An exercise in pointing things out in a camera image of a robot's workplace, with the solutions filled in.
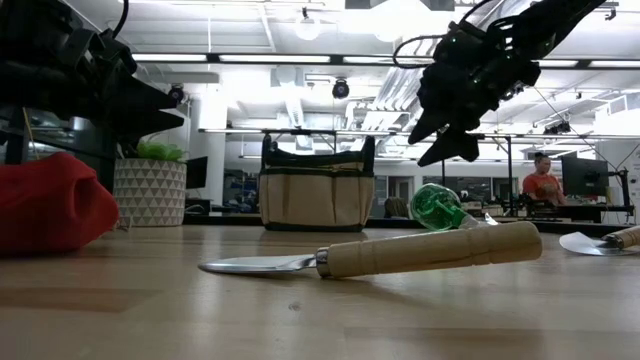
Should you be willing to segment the black background desk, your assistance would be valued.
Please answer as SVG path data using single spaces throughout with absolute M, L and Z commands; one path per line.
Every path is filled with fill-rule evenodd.
M 601 224 L 605 212 L 626 213 L 629 216 L 635 215 L 633 206 L 618 206 L 606 204 L 593 205 L 553 205 L 549 202 L 534 201 L 526 206 L 528 217 L 532 218 L 566 218 L 571 221 L 591 221 Z

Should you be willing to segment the red gardening glove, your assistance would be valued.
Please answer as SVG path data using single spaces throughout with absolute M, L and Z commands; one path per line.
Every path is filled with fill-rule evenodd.
M 0 257 L 72 252 L 118 219 L 95 170 L 67 153 L 0 165 Z

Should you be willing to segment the black aluminium table frame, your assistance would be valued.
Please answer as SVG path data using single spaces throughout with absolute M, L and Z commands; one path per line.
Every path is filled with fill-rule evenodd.
M 582 232 L 590 237 L 603 237 L 609 233 L 627 230 L 632 225 L 608 225 L 593 223 L 574 223 L 574 222 L 546 222 L 533 221 L 538 231 L 541 233 L 551 234 L 569 234 L 573 232 Z M 259 216 L 204 216 L 204 215 L 186 215 L 183 220 L 184 225 L 202 225 L 202 226 L 261 226 L 265 225 Z M 369 218 L 364 225 L 346 225 L 346 226 L 307 226 L 307 225 L 278 225 L 271 224 L 265 226 L 267 230 L 273 231 L 302 231 L 302 232 L 360 232 L 365 228 L 373 229 L 420 229 L 425 230 L 419 222 L 415 220 L 395 220 L 384 218 Z

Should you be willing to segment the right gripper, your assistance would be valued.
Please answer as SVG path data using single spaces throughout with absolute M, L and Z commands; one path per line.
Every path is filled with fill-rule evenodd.
M 420 79 L 418 99 L 423 113 L 408 137 L 418 143 L 445 127 L 417 164 L 432 165 L 454 157 L 474 162 L 478 138 L 466 133 L 500 102 L 538 80 L 539 64 L 518 48 L 511 21 L 495 21 L 487 29 L 460 21 L 438 43 Z

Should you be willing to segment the round white ceiling lamp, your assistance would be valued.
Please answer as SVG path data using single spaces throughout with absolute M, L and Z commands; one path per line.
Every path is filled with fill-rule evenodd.
M 313 41 L 321 33 L 321 21 L 318 18 L 302 16 L 296 19 L 294 30 L 298 38 Z

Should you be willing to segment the small black monitor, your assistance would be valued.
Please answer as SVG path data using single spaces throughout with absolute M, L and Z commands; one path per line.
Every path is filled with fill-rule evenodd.
M 186 162 L 186 188 L 200 189 L 206 186 L 208 158 L 200 157 Z

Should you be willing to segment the large black monitor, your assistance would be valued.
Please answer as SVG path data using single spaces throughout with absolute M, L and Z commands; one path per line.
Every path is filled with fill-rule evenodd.
M 609 169 L 605 161 L 563 156 L 561 166 L 562 187 L 566 196 L 606 195 Z

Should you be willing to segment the tan chair back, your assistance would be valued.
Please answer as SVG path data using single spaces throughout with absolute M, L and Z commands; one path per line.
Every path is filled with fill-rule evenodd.
M 388 197 L 384 202 L 384 217 L 386 219 L 408 219 L 407 203 L 399 197 Z

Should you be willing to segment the wide-blade trowel wooden handle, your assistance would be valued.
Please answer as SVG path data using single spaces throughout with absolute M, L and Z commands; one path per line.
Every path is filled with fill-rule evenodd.
M 559 244 L 569 252 L 582 255 L 640 255 L 640 225 L 618 230 L 601 238 L 591 238 L 581 232 L 574 232 L 561 236 Z

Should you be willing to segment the long ceiling light bar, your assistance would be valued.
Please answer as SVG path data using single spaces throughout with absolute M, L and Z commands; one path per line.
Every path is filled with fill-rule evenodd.
M 138 63 L 166 64 L 246 64 L 246 65 L 328 65 L 328 66 L 394 66 L 423 67 L 432 62 L 430 56 L 390 55 L 319 55 L 278 53 L 134 53 Z M 624 59 L 545 59 L 538 60 L 542 69 L 640 70 L 640 60 Z

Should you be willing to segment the narrow-blade trowel wooden handle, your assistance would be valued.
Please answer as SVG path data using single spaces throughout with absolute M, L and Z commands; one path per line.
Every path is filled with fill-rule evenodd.
M 204 262 L 221 274 L 290 273 L 313 268 L 323 278 L 351 278 L 514 263 L 538 259 L 542 239 L 530 222 L 513 222 L 395 238 L 333 244 L 312 254 Z

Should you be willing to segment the beige green-trimmed gardening bag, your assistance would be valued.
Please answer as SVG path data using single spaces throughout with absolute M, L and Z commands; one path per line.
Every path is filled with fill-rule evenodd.
M 359 232 L 375 192 L 375 139 L 359 151 L 298 155 L 262 142 L 259 211 L 273 231 Z

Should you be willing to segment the black background rig frame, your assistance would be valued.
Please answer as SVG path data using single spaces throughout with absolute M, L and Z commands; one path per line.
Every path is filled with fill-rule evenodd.
M 278 136 L 282 134 L 288 134 L 290 136 L 319 136 L 323 138 L 324 136 L 332 136 L 334 141 L 329 144 L 329 146 L 333 149 L 334 152 L 337 151 L 337 140 L 340 137 L 405 137 L 408 139 L 411 135 L 410 132 L 398 132 L 398 131 L 355 131 L 355 130 L 323 130 L 323 129 L 302 129 L 302 128 L 225 128 L 225 129 L 209 129 L 209 128 L 199 128 L 199 133 L 219 133 L 219 134 L 277 134 Z M 485 140 L 491 140 L 497 144 L 499 148 L 501 148 L 507 154 L 507 165 L 508 165 L 508 180 L 509 180 L 509 209 L 511 212 L 514 212 L 515 204 L 514 204 L 514 196 L 512 193 L 513 190 L 513 157 L 512 157 L 512 140 L 517 137 L 516 134 L 491 134 L 491 133 L 480 133 L 480 132 L 469 132 L 468 136 L 476 139 L 478 143 L 481 143 Z

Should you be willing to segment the person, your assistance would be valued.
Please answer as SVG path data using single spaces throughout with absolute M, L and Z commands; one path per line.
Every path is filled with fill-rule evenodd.
M 541 152 L 534 154 L 535 171 L 523 180 L 523 193 L 533 200 L 565 205 L 566 198 L 556 177 L 551 174 L 551 159 Z

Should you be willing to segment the green spray bottle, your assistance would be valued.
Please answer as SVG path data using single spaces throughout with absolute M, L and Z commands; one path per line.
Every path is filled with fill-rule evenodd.
M 459 196 L 451 189 L 428 183 L 413 195 L 409 205 L 411 217 L 430 232 L 472 229 L 497 225 L 490 215 L 478 220 L 463 209 Z

